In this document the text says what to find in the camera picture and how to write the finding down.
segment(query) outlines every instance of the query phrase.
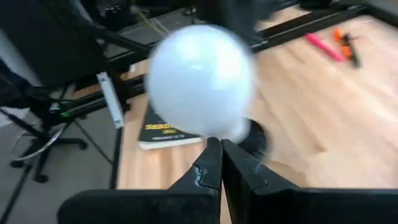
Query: black cable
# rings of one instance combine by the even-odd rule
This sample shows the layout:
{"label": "black cable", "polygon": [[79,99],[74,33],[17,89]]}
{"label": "black cable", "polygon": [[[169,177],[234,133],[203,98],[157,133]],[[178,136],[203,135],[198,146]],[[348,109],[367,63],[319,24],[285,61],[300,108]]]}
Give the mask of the black cable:
{"label": "black cable", "polygon": [[88,138],[88,140],[92,143],[92,145],[94,145],[95,149],[104,157],[104,159],[111,165],[113,165],[113,161],[108,158],[105,154],[105,152],[102,150],[102,148],[94,142],[93,138],[88,134],[88,132],[80,125],[80,123],[77,120],[73,121],[76,126],[78,126],[78,128],[80,129],[80,131],[82,131],[82,133]]}

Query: wooden desk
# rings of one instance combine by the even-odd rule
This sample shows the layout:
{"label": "wooden desk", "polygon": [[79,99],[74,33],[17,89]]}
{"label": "wooden desk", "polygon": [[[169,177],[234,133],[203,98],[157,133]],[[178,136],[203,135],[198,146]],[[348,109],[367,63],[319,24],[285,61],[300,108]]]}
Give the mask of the wooden desk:
{"label": "wooden desk", "polygon": [[[304,13],[286,9],[272,23]],[[303,38],[260,52],[248,116],[271,134],[266,165],[299,186],[397,188],[398,32],[368,16],[339,27],[357,38],[360,69],[330,60]],[[331,31],[318,35],[338,49]],[[143,62],[137,73],[145,70]],[[205,147],[143,151],[136,139],[147,100],[133,98],[126,114],[119,189],[166,189]],[[221,220],[229,223],[223,200]]]}

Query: book cover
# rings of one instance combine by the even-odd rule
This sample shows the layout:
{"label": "book cover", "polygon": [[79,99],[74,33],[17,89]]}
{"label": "book cover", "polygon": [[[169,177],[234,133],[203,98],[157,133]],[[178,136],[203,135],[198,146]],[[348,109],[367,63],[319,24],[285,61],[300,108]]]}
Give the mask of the book cover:
{"label": "book cover", "polygon": [[143,149],[178,146],[200,142],[201,137],[188,134],[167,124],[148,103],[147,111],[142,123],[139,142]]}

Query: chair wheel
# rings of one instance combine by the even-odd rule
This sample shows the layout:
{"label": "chair wheel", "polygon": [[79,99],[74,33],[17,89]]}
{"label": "chair wheel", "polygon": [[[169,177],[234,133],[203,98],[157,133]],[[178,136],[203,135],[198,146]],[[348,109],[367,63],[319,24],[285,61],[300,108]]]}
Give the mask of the chair wheel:
{"label": "chair wheel", "polygon": [[47,181],[49,181],[49,177],[47,175],[44,174],[40,174],[40,175],[36,175],[34,180],[40,184],[44,184]]}
{"label": "chair wheel", "polygon": [[82,143],[79,143],[79,148],[81,150],[86,150],[87,147],[88,147],[88,144],[86,142],[83,141]]}
{"label": "chair wheel", "polygon": [[24,161],[11,161],[10,166],[12,168],[22,168],[25,165]]}

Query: marker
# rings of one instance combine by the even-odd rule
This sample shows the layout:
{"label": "marker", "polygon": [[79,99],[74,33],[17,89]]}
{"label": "marker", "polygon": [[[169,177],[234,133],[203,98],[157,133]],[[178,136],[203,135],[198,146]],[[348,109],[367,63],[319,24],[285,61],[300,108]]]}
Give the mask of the marker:
{"label": "marker", "polygon": [[324,44],[315,34],[307,34],[306,39],[314,46],[323,50],[327,55],[338,62],[343,62],[344,57],[338,52],[334,51],[331,47]]}
{"label": "marker", "polygon": [[355,51],[350,34],[346,34],[343,36],[343,45],[344,47],[349,48],[349,52],[351,53],[350,59],[353,62],[354,67],[359,68],[361,66],[361,63],[359,62],[359,57]]}
{"label": "marker", "polygon": [[343,36],[341,35],[339,28],[334,29],[333,36],[334,36],[337,44],[340,45],[341,53],[343,53],[343,56],[345,58],[347,58],[348,60],[351,60],[353,57],[353,53],[352,53],[350,47],[343,40]]}

